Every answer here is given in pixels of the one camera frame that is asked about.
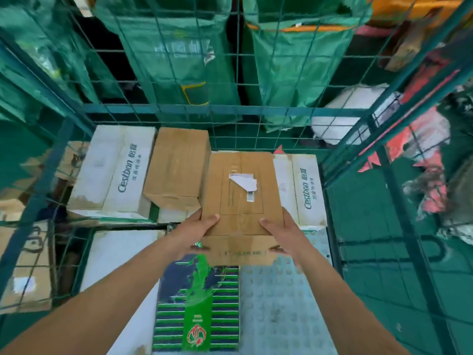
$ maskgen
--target textured metal plate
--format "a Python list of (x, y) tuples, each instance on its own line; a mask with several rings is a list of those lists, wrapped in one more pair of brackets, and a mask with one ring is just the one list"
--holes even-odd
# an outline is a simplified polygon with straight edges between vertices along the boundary
[[(327, 232), (305, 233), (331, 262)], [(240, 286), (240, 348), (220, 354), (337, 354), (309, 284), (291, 259), (243, 266)]]

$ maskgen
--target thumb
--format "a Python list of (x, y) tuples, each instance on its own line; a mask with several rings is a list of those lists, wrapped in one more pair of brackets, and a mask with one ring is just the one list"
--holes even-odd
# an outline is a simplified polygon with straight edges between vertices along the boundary
[(263, 228), (265, 228), (269, 233), (271, 233), (273, 235), (281, 229), (281, 227), (274, 224), (272, 221), (267, 220), (266, 218), (261, 218), (260, 219), (260, 224)]
[(220, 214), (210, 215), (206, 218), (203, 218), (199, 221), (199, 225), (202, 227), (202, 230), (206, 232), (211, 226), (213, 226), (220, 219)]

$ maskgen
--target person's right hand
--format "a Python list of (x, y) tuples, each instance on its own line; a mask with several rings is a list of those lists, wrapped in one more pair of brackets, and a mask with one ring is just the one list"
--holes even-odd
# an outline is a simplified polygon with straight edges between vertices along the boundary
[(309, 239), (303, 231), (299, 229), (296, 222), (283, 207), (284, 227), (274, 224), (272, 221), (261, 218), (260, 224), (265, 228), (278, 242), (280, 248), (272, 248), (271, 252), (285, 256), (291, 256), (296, 262), (299, 260), (303, 251), (312, 248)]

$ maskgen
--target person's left hand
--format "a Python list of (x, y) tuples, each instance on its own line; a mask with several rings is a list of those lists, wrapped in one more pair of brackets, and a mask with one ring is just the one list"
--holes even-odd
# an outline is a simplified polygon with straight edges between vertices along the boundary
[(164, 237), (170, 244), (173, 259), (181, 260), (187, 254), (202, 254), (208, 248), (199, 248), (195, 244), (202, 239), (205, 232), (217, 223), (220, 215), (214, 214), (201, 219), (202, 209), (177, 226), (168, 236)]

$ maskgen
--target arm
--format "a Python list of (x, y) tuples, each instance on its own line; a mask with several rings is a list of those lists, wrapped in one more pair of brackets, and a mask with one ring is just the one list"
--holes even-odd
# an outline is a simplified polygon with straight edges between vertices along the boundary
[(264, 219), (260, 223), (281, 246), (273, 251), (292, 256), (307, 277), (338, 354), (409, 355), (283, 211), (283, 228)]
[(171, 234), (140, 251), (128, 262), (36, 322), (1, 355), (105, 355), (166, 267), (185, 254), (218, 220), (193, 214)]

